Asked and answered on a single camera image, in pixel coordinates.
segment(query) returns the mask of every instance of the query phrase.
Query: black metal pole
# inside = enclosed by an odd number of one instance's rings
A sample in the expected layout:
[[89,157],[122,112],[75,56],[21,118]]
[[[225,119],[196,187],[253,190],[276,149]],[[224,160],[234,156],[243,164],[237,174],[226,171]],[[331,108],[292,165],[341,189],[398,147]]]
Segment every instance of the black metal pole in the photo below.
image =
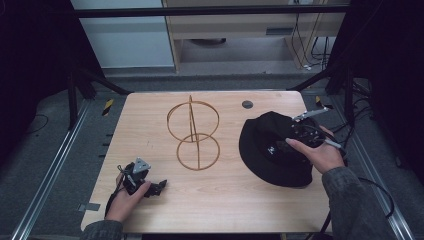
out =
[[355,10],[349,4],[331,5],[258,5],[258,6],[206,6],[170,8],[83,9],[55,11],[49,14],[77,18],[152,17],[193,15],[241,15],[287,13],[345,13]]

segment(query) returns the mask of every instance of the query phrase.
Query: black curtain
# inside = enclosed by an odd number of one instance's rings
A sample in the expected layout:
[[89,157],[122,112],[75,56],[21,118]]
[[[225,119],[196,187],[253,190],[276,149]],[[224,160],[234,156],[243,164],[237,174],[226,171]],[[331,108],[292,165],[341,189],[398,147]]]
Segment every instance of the black curtain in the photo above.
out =
[[[355,77],[370,80],[378,122],[402,164],[424,184],[424,4],[420,0],[353,0],[352,4],[368,10],[346,14],[329,66],[360,36],[345,55],[347,62]],[[334,75],[330,84],[342,86],[340,80]]]
[[[5,11],[0,9],[4,12],[0,16],[1,166],[34,119],[40,100],[67,89],[67,77],[75,67],[104,77],[79,19],[48,14],[73,10],[69,0],[4,1]],[[90,79],[76,81],[85,96],[93,95]]]

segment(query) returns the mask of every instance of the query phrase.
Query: person's right hand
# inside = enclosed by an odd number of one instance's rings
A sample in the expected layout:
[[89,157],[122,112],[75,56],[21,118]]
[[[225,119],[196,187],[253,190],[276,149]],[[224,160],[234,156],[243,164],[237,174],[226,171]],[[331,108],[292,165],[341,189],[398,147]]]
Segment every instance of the person's right hand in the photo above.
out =
[[[330,130],[326,129],[323,126],[320,127],[323,131],[333,135]],[[287,138],[286,142],[292,148],[305,155],[309,159],[309,161],[311,161],[311,163],[315,166],[315,168],[322,174],[333,168],[345,166],[339,150],[327,143],[323,143],[317,148],[311,148],[295,139]]]

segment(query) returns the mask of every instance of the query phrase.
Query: wooden table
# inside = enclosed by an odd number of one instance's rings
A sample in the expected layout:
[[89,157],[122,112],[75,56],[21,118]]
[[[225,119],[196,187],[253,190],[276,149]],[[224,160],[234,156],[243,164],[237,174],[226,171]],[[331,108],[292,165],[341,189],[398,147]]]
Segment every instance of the wooden table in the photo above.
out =
[[[210,168],[193,171],[177,159],[180,143],[169,132],[190,134],[189,107],[183,105],[170,118],[176,105],[189,101],[212,105],[219,114],[219,126],[212,135],[220,146],[217,162]],[[253,107],[245,109],[249,100]],[[217,124],[210,108],[192,104],[198,133],[210,133]],[[91,196],[101,204],[99,211],[87,211],[81,224],[102,220],[110,194],[115,189],[117,165],[125,167],[137,157],[152,168],[147,179],[167,179],[159,197],[144,198],[124,224],[135,233],[241,233],[318,232],[328,213],[328,198],[321,175],[314,169],[313,182],[304,189],[271,185],[256,177],[239,155],[239,136],[246,119],[275,111],[296,116],[305,111],[303,99],[291,91],[156,92],[133,93],[123,108],[107,156]],[[211,139],[199,143],[201,164],[217,155]],[[196,164],[196,144],[183,143],[180,157]]]

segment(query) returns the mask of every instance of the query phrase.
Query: white cabinet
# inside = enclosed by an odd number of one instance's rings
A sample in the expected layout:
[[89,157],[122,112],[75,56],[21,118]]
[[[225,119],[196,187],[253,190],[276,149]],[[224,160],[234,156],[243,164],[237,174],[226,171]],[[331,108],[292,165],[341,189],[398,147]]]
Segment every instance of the white cabinet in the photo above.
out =
[[[71,0],[75,9],[158,8],[160,0]],[[80,19],[105,71],[174,68],[164,17]]]

